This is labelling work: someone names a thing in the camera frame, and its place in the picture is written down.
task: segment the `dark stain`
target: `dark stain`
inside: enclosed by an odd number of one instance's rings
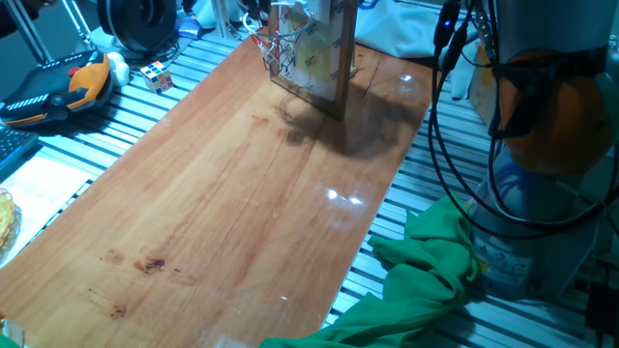
[[[148,274],[148,272],[146,272],[146,270],[144,269],[144,266],[142,266],[142,263],[139,261],[135,261],[135,263],[133,264],[133,266],[140,272],[143,272],[145,274]]]
[[[127,308],[123,305],[114,305],[114,312],[110,314],[113,317],[124,318],[127,315]]]
[[[260,116],[256,116],[256,115],[251,115],[252,119],[256,120],[256,121],[260,121],[260,122],[270,122],[270,120],[266,117],[260,117]]]
[[[371,83],[374,81],[374,78],[376,77],[376,73],[378,73],[378,67],[380,67],[380,62],[381,62],[381,59],[378,59],[378,62],[376,63],[376,68],[374,69],[374,73],[371,75],[371,79],[369,80],[368,87],[364,91],[364,94],[361,95],[361,99],[366,97],[366,94],[369,91],[369,87],[371,87]]]
[[[151,259],[151,262],[146,264],[146,270],[151,270],[154,268],[160,269],[165,266],[165,260],[161,259]]]
[[[112,249],[107,251],[107,253],[103,257],[103,259],[106,262],[119,265],[119,264],[121,264],[123,262],[123,260],[125,260],[125,256],[119,250],[117,250],[115,248],[112,248]]]
[[[146,264],[142,264],[142,262],[139,261],[133,263],[135,269],[146,275],[163,272],[163,266],[165,266],[165,260],[162,259],[149,259]]]

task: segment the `black cable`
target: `black cable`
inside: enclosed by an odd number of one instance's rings
[[[441,81],[440,83],[438,83],[437,86],[437,75],[438,75],[438,58],[434,58],[435,63],[434,63],[434,69],[432,69],[432,106],[431,106],[431,111],[430,111],[430,116],[429,116],[429,125],[428,125],[428,129],[427,129],[427,144],[429,146],[429,152],[430,152],[430,156],[432,158],[432,163],[434,165],[434,168],[436,170],[436,176],[438,177],[438,181],[440,182],[441,186],[443,187],[443,189],[445,190],[445,193],[447,193],[447,196],[449,197],[449,199],[452,201],[452,203],[454,204],[454,206],[456,207],[456,209],[460,212],[460,214],[466,218],[469,223],[471,223],[471,225],[477,227],[479,230],[481,230],[482,232],[488,234],[489,236],[493,236],[493,237],[497,237],[497,238],[503,238],[503,239],[511,239],[511,240],[532,240],[532,239],[539,239],[542,237],[546,237],[546,235],[533,235],[533,236],[506,236],[503,234],[499,234],[496,233],[488,228],[486,228],[485,226],[482,226],[479,222],[477,222],[475,219],[473,219],[468,212],[466,212],[464,210],[464,208],[462,208],[462,206],[460,206],[458,200],[454,197],[454,194],[452,193],[452,191],[449,189],[449,187],[447,186],[447,183],[445,182],[445,178],[443,178],[443,173],[441,172],[441,169],[438,165],[438,159],[436,158],[436,153],[434,152],[434,141],[432,139],[432,130],[434,128],[434,122],[436,119],[436,105],[438,105],[438,93],[437,93],[437,88],[439,88],[439,90],[442,90],[443,85],[445,84],[445,78],[446,75],[443,74],[441,76]]]
[[[612,161],[612,176],[610,177],[610,186],[608,186],[608,192],[611,192],[617,183],[617,168],[619,168],[619,140],[615,141],[614,154]]]
[[[499,89],[498,86],[496,88],[496,102],[494,103],[494,117],[500,117],[499,115],[501,114],[501,107],[500,107],[500,103],[499,103],[499,98],[501,98],[501,96],[499,95]],[[492,190],[491,194],[494,194],[495,197],[495,201],[496,204],[507,214],[509,214],[510,216],[513,216],[514,214],[512,213],[512,211],[510,211],[510,209],[507,207],[507,205],[505,204],[505,202],[503,201],[503,198],[501,197],[501,193],[499,192],[499,188],[496,185],[496,181],[494,178],[494,146],[495,146],[495,142],[496,142],[496,134],[498,132],[499,129],[499,122],[494,122],[492,123],[494,125],[494,129],[491,130],[491,136],[490,136],[490,151],[488,153],[488,157],[487,157],[487,172],[488,172],[488,181],[490,183],[490,189]]]
[[[473,61],[468,59],[468,57],[464,54],[464,52],[461,52],[460,55],[462,56],[462,58],[464,58],[465,61],[468,62],[468,64],[472,65],[473,67],[477,67],[477,68],[492,68],[492,65],[490,65],[490,64],[481,65],[481,64],[473,63]]]
[[[494,0],[488,0],[488,9],[490,10],[490,28],[492,29],[492,41],[494,42],[494,64],[499,64],[499,30],[496,25],[496,11],[494,10]]]
[[[472,7],[469,7],[469,13],[467,14],[467,20],[470,19],[471,17],[471,12],[472,12]],[[450,46],[450,49],[454,48],[454,43],[452,43],[452,45]],[[454,65],[454,62],[444,62],[444,65],[447,66],[452,66]],[[513,218],[513,217],[508,217],[505,216],[499,212],[497,212],[496,210],[494,210],[492,207],[490,207],[483,199],[481,199],[467,184],[466,182],[464,182],[464,180],[462,179],[462,177],[459,175],[459,173],[457,172],[453,162],[451,161],[451,157],[449,156],[446,148],[445,148],[445,144],[442,140],[442,136],[440,134],[440,128],[438,126],[438,121],[437,121],[437,111],[436,111],[436,105],[438,104],[438,93],[440,91],[440,89],[437,91],[437,88],[441,88],[442,89],[442,84],[444,84],[444,80],[447,76],[447,73],[449,71],[445,71],[443,74],[443,77],[441,79],[441,83],[439,84],[439,86],[436,85],[436,75],[438,74],[438,57],[435,57],[435,64],[434,64],[434,69],[433,69],[433,81],[432,81],[432,110],[430,111],[430,122],[429,122],[429,128],[428,128],[428,145],[430,148],[430,153],[432,155],[432,160],[434,162],[435,165],[435,169],[437,172],[437,175],[439,176],[439,181],[441,181],[441,185],[443,186],[443,189],[446,191],[446,193],[448,194],[448,196],[450,196],[450,199],[452,199],[452,201],[457,205],[457,201],[456,199],[453,197],[453,195],[451,194],[450,189],[447,187],[447,185],[445,184],[444,179],[442,178],[442,173],[440,171],[440,167],[438,166],[438,163],[436,161],[436,155],[434,154],[434,145],[433,145],[433,141],[432,141],[432,131],[436,132],[436,139],[437,139],[437,143],[439,144],[439,146],[441,147],[441,150],[443,152],[443,155],[445,157],[445,161],[448,163],[448,165],[450,166],[450,169],[452,170],[452,172],[454,173],[454,175],[456,176],[457,180],[460,182],[460,184],[462,185],[462,187],[466,190],[466,192],[475,199],[475,201],[481,205],[484,209],[488,210],[490,213],[492,213],[493,215],[499,217],[499,218],[503,218],[508,222],[517,224],[517,225],[521,225],[524,227],[527,227],[529,229],[532,230],[538,230],[538,231],[549,231],[547,233],[544,234],[538,234],[538,235],[533,235],[533,236],[521,236],[521,237],[514,237],[514,236],[506,236],[506,235],[501,235],[498,234],[496,232],[490,231],[487,228],[483,227],[482,225],[480,225],[479,223],[477,223],[476,221],[473,221],[472,217],[470,217],[466,212],[464,212],[462,209],[460,209],[461,207],[458,207],[458,209],[460,210],[461,213],[463,213],[463,215],[472,223],[474,224],[476,227],[478,227],[479,229],[481,229],[482,231],[486,232],[489,235],[492,236],[496,236],[496,237],[501,237],[501,238],[507,238],[507,239],[520,239],[520,240],[524,240],[524,239],[536,239],[536,238],[542,238],[542,237],[547,237],[556,233],[560,233],[562,231],[562,229],[568,229],[568,227],[572,227],[576,224],[579,224],[583,221],[585,221],[586,219],[590,218],[591,216],[593,216],[594,214],[598,213],[599,211],[601,211],[604,208],[604,204],[611,201],[611,199],[613,199],[614,197],[616,197],[619,194],[619,188],[615,188],[613,190],[613,193],[610,193],[607,196],[607,200],[604,203],[598,203],[596,205],[594,205],[593,207],[591,207],[591,209],[585,211],[584,213],[580,214],[579,216],[573,217],[567,221],[561,222],[561,223],[556,223],[556,222],[538,222],[538,221],[526,221],[524,219],[518,219],[518,218]]]

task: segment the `wooden board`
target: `wooden board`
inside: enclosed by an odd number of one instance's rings
[[[0,271],[0,312],[31,348],[319,329],[429,103],[429,69],[356,58],[339,123],[242,43]]]

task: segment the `metal slatted table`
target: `metal slatted table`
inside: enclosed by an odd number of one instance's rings
[[[67,202],[63,210],[166,112],[184,98],[240,42],[207,35],[193,42],[169,69],[175,87],[162,96],[152,94],[139,76],[128,86],[115,89],[107,104],[70,119],[62,128],[49,126],[54,135],[41,136],[40,154],[50,160],[77,167],[91,174],[90,181]],[[439,118],[448,149],[470,185],[486,175],[489,139],[469,101],[452,101],[451,85],[441,94]],[[453,175],[448,184],[466,199]],[[400,239],[406,211],[419,214],[444,195],[436,179],[427,148],[427,120],[424,120],[368,235]],[[363,242],[341,289],[326,316],[329,326],[348,308],[370,292],[381,297],[386,271]],[[593,346],[594,334],[585,329],[587,294],[568,291],[556,304],[506,302],[471,292],[472,301],[450,313],[437,331],[436,347],[586,347]],[[604,342],[611,347],[612,339]]]

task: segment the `white paper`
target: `white paper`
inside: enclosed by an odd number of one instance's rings
[[[14,203],[21,210],[19,234],[0,268],[11,262],[37,237],[45,224],[90,176],[79,169],[34,156],[0,185],[9,191]]]

